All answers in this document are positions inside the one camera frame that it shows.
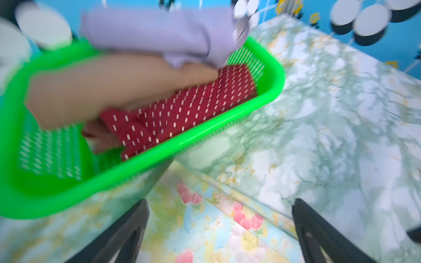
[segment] tan fabric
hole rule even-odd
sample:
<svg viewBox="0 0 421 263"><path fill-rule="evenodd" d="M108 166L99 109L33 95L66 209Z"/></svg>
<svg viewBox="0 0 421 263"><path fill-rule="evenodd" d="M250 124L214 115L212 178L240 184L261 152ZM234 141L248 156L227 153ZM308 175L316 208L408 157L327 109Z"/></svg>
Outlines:
<svg viewBox="0 0 421 263"><path fill-rule="evenodd" d="M216 78L218 71L202 64L175 70L159 56L115 53L33 76L26 106L40 128L49 130L93 120L111 106L136 108Z"/></svg>
<svg viewBox="0 0 421 263"><path fill-rule="evenodd" d="M81 133L93 154L101 154L111 149L123 147L118 138L108 130L102 120L96 119L87 122Z"/></svg>

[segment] purple fabric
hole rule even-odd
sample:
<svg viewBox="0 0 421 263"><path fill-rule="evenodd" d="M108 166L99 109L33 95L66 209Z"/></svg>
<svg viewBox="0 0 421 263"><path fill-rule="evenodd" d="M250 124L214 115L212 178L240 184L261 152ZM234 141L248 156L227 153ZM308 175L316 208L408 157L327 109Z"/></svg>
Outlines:
<svg viewBox="0 0 421 263"><path fill-rule="evenodd" d="M98 49L162 54L174 68L184 62L221 68L235 51L232 10L95 9L82 15L80 32Z"/></svg>

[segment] marble countertop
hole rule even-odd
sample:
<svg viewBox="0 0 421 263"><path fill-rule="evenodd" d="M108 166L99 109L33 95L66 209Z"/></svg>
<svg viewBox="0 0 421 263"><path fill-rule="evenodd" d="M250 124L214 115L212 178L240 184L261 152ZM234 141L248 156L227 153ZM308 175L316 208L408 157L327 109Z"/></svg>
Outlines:
<svg viewBox="0 0 421 263"><path fill-rule="evenodd" d="M283 92L176 159L288 216L304 199L378 262L417 262L421 81L288 16L252 35Z"/></svg>

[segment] red fabric with white dots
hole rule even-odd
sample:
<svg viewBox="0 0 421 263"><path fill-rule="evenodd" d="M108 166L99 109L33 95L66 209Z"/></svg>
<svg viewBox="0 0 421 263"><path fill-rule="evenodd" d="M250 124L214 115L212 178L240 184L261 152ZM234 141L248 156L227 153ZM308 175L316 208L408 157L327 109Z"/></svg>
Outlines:
<svg viewBox="0 0 421 263"><path fill-rule="evenodd" d="M133 112L110 108L99 117L125 146L121 154L125 161L254 96L256 87L247 65L230 65L219 70L214 82L177 91Z"/></svg>

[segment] folded clothes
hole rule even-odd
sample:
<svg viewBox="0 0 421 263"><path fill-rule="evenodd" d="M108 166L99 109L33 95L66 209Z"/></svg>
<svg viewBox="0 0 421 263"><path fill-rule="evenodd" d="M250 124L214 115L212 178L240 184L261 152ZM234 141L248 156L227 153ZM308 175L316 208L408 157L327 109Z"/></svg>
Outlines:
<svg viewBox="0 0 421 263"><path fill-rule="evenodd" d="M80 33L99 49L159 53L174 68L185 62L221 68L248 36L248 23L236 25L230 7L99 8L82 15Z"/></svg>
<svg viewBox="0 0 421 263"><path fill-rule="evenodd" d="M82 136L85 137L93 154L122 147L118 138L110 133L105 123L99 119L87 122L82 129Z"/></svg>
<svg viewBox="0 0 421 263"><path fill-rule="evenodd" d="M246 65L231 65L219 78L176 92L172 97L136 111L110 108L99 116L120 143L127 160L210 118L253 98L256 88Z"/></svg>
<svg viewBox="0 0 421 263"><path fill-rule="evenodd" d="M39 127L49 130L93 120L109 107L137 108L217 77L203 64L175 70L160 56L115 53L35 75L25 104Z"/></svg>

